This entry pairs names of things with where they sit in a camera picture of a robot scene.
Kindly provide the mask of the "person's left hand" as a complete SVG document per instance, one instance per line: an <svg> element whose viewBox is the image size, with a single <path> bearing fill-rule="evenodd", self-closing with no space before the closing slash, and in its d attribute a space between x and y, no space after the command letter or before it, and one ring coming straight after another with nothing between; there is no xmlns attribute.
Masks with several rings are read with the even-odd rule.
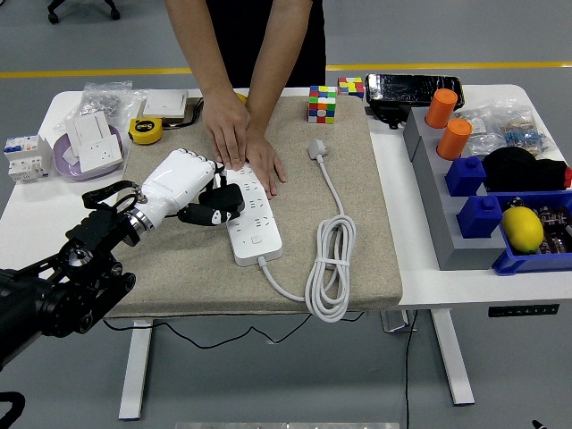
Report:
<svg viewBox="0 0 572 429"><path fill-rule="evenodd" d="M278 182L287 181L286 172L280 157L265 136L247 132L246 160L260 181L268 199L278 195Z"/></svg>

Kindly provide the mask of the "person's right hand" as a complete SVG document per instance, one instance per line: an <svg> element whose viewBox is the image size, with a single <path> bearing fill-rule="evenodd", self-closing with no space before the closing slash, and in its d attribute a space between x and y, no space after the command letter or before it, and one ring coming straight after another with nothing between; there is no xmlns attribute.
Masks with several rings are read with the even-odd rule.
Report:
<svg viewBox="0 0 572 429"><path fill-rule="evenodd" d="M203 123L217 162L237 171L246 160L249 113L232 89L214 89L204 94Z"/></svg>

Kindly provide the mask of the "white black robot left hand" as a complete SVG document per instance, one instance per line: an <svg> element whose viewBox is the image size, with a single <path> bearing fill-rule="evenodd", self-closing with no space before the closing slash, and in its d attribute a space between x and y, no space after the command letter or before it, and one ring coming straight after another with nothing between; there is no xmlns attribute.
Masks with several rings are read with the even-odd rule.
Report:
<svg viewBox="0 0 572 429"><path fill-rule="evenodd" d="M222 164L181 148L147 177L142 198L128 216L138 232L155 230L170 216L216 226L239 217L244 206L240 187L227 181Z"/></svg>

